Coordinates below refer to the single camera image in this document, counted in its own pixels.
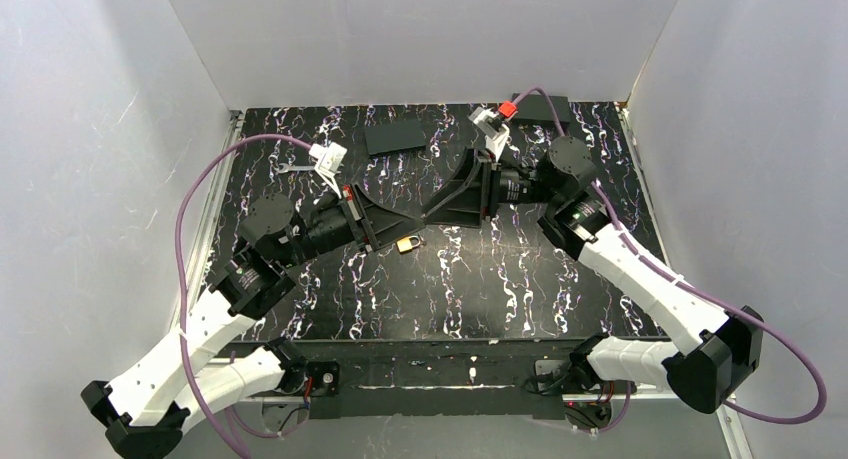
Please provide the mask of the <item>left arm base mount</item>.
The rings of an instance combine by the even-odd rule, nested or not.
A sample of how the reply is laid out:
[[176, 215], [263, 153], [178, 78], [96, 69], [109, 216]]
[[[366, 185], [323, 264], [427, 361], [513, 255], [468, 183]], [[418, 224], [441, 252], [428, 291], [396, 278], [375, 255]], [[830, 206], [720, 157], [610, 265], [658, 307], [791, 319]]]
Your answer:
[[309, 362], [284, 374], [280, 386], [263, 397], [262, 420], [266, 431], [285, 437], [310, 417], [318, 398], [338, 394], [340, 364], [335, 361]]

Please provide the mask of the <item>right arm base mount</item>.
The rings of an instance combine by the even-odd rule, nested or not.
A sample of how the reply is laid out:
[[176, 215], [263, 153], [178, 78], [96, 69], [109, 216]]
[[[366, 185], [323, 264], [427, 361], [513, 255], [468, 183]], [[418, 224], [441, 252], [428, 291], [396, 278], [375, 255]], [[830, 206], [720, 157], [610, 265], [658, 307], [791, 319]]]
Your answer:
[[567, 421], [565, 429], [593, 438], [623, 420], [638, 390], [632, 381], [595, 383], [582, 365], [573, 369], [568, 359], [537, 360], [522, 389], [534, 396], [561, 400]]

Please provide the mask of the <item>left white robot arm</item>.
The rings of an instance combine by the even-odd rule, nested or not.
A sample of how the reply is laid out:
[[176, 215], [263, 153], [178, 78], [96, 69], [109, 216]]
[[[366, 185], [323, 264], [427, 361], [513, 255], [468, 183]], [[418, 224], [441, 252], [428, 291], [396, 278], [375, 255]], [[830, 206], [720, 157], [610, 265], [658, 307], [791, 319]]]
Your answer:
[[326, 194], [308, 219], [281, 193], [254, 201], [236, 250], [158, 344], [123, 374], [81, 392], [122, 458], [164, 458], [203, 419], [253, 394], [286, 385], [310, 393], [304, 357], [275, 340], [242, 360], [207, 371], [210, 360], [251, 329], [297, 285], [299, 266], [349, 244], [385, 249], [423, 229], [419, 217], [370, 198], [358, 185]]

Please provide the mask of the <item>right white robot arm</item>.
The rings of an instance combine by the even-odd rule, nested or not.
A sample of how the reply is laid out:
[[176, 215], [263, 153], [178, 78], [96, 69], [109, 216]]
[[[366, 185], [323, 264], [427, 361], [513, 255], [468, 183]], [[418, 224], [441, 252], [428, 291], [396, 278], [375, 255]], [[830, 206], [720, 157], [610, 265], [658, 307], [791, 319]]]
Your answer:
[[597, 334], [572, 350], [542, 393], [627, 381], [669, 389], [692, 409], [714, 412], [757, 368], [760, 328], [686, 291], [683, 280], [612, 221], [591, 195], [597, 170], [586, 145], [555, 139], [533, 168], [498, 164], [469, 148], [423, 207], [428, 224], [478, 228], [502, 204], [542, 204], [538, 224], [571, 259], [592, 269], [647, 313], [667, 340]]

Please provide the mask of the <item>small brass padlock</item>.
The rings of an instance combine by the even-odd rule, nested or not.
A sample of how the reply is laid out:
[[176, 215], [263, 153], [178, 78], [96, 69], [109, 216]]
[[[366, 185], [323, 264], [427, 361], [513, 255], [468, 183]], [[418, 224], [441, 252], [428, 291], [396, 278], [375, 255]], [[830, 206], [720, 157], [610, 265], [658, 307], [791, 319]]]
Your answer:
[[424, 240], [418, 235], [411, 235], [398, 240], [395, 243], [397, 251], [400, 254], [409, 253], [424, 244]]

